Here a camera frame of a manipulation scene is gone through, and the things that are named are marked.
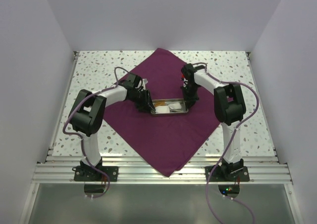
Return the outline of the tan adhesive bandage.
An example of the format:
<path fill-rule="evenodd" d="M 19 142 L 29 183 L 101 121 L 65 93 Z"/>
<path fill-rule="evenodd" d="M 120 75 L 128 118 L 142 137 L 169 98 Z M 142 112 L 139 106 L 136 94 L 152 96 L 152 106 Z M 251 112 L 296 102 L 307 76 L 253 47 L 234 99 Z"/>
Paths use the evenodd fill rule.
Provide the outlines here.
<path fill-rule="evenodd" d="M 156 101 L 155 107 L 158 107 L 158 106 L 165 106 L 165 101 Z"/>

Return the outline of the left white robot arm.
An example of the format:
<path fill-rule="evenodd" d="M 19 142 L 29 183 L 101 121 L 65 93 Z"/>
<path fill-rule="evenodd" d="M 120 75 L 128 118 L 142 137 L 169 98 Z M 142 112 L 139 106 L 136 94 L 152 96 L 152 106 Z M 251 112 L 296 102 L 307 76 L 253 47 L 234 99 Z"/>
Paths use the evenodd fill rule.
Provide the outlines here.
<path fill-rule="evenodd" d="M 113 86 L 97 92 L 85 89 L 79 91 L 70 114 L 63 127 L 63 133 L 80 138 L 82 158 L 80 165 L 87 167 L 85 174 L 96 181 L 102 177 L 103 168 L 98 147 L 97 132 L 101 128 L 105 109 L 125 100 L 132 101 L 141 112 L 153 112 L 155 107 L 144 80 L 133 73 Z"/>

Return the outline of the metal instrument tray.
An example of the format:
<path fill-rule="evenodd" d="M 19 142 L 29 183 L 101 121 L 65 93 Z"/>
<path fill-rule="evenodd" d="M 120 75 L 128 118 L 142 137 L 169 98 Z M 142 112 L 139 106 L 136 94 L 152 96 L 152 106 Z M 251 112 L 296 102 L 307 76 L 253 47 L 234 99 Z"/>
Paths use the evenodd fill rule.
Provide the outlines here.
<path fill-rule="evenodd" d="M 174 115 L 188 112 L 183 99 L 153 100 L 153 105 L 155 110 L 151 111 L 152 115 Z"/>

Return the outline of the white gauze pad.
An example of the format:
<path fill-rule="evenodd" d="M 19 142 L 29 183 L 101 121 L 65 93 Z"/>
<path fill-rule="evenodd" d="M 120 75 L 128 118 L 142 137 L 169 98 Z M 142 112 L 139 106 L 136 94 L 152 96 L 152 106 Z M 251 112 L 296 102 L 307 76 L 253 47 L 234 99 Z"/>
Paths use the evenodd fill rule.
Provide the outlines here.
<path fill-rule="evenodd" d="M 170 108 L 169 108 L 169 106 L 157 106 L 156 113 L 158 113 L 158 114 L 170 113 Z"/>
<path fill-rule="evenodd" d="M 182 105 L 180 103 L 171 103 L 168 105 L 170 110 L 180 110 L 182 109 Z"/>

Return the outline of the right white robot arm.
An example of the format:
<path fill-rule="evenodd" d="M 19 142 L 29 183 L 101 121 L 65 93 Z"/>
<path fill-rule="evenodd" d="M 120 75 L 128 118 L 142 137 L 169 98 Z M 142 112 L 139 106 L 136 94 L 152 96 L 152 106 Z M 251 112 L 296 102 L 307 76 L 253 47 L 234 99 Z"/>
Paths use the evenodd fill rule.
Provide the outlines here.
<path fill-rule="evenodd" d="M 233 82 L 221 82 L 207 72 L 204 65 L 186 64 L 181 68 L 183 99 L 187 109 L 199 100 L 198 88 L 203 87 L 213 95 L 213 108 L 221 123 L 224 142 L 224 165 L 220 174 L 225 180 L 233 180 L 238 175 L 234 164 L 241 162 L 240 132 L 237 125 L 243 120 L 246 105 L 241 86 Z"/>

